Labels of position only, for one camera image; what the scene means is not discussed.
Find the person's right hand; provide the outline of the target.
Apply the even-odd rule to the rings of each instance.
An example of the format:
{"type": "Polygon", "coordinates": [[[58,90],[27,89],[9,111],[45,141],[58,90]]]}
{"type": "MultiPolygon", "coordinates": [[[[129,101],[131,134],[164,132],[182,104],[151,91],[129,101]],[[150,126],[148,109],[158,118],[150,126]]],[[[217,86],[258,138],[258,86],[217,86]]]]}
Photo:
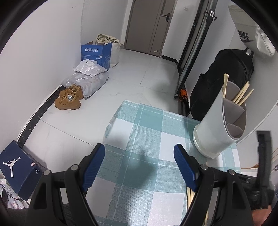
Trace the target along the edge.
{"type": "Polygon", "coordinates": [[[272,208],[269,205],[266,209],[255,209],[252,211],[254,226],[261,226],[271,213],[272,208]]]}

